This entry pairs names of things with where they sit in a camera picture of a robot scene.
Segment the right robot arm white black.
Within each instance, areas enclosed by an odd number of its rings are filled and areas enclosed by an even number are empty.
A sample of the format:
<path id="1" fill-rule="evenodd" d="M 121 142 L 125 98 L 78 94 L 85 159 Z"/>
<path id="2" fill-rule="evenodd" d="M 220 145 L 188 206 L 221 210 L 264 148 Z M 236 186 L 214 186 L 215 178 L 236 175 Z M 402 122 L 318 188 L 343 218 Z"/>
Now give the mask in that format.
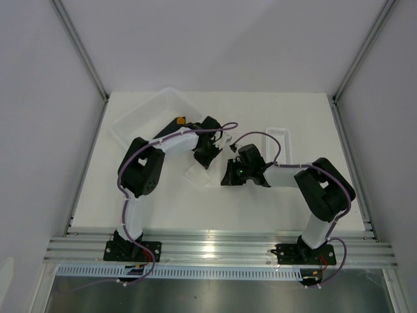
<path id="1" fill-rule="evenodd" d="M 252 181 L 265 188 L 299 189 L 311 216 L 293 245 L 295 255 L 305 263 L 312 263 L 322 256 L 338 220 L 350 211 L 356 198 L 350 183 L 324 157 L 311 164 L 281 164 L 266 162 L 254 144 L 232 150 L 237 152 L 237 156 L 227 161 L 220 184 L 241 186 Z"/>

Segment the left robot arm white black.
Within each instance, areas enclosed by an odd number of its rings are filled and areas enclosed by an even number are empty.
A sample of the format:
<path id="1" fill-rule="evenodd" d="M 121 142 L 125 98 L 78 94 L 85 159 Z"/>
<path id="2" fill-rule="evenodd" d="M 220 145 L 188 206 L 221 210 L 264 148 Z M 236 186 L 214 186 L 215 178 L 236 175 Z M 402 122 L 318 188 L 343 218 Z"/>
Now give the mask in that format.
<path id="1" fill-rule="evenodd" d="M 151 142 L 141 137 L 131 142 L 117 171 L 117 186 L 126 197 L 121 224 L 108 242 L 111 253 L 118 260 L 133 261 L 141 254 L 142 207 L 145 196 L 156 188 L 160 180 L 164 160 L 192 151 L 197 162 L 208 169 L 222 151 L 217 141 L 223 132 L 224 126 L 210 116 L 201 123 L 188 123 L 184 117 L 176 117 Z"/>

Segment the white paper napkin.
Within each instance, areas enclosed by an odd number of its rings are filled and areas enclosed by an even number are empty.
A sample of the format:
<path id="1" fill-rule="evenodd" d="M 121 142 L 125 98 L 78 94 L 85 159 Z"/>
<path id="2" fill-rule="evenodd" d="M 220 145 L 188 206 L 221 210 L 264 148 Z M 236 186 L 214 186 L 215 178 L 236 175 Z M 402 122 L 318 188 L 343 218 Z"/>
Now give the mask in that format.
<path id="1" fill-rule="evenodd" d="M 206 170 L 199 164 L 194 164 L 185 171 L 184 175 L 200 188 L 219 187 L 225 175 L 225 168 L 213 165 Z"/>

